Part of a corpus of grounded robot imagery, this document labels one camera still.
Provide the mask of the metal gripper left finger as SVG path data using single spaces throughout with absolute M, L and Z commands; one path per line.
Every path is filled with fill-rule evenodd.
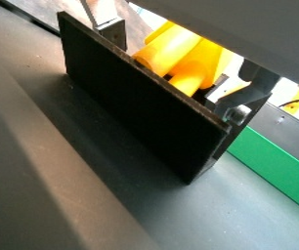
M 92 29 L 121 50 L 128 49 L 125 20 L 118 17 L 114 0 L 80 0 Z

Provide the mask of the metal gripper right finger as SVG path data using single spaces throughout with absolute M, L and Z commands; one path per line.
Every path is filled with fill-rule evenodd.
M 239 79 L 248 82 L 249 85 L 219 98 L 216 102 L 207 101 L 207 106 L 213 113 L 232 126 L 229 134 L 215 152 L 215 160 L 224 154 L 264 106 L 280 76 L 249 60 L 244 60 L 239 69 Z

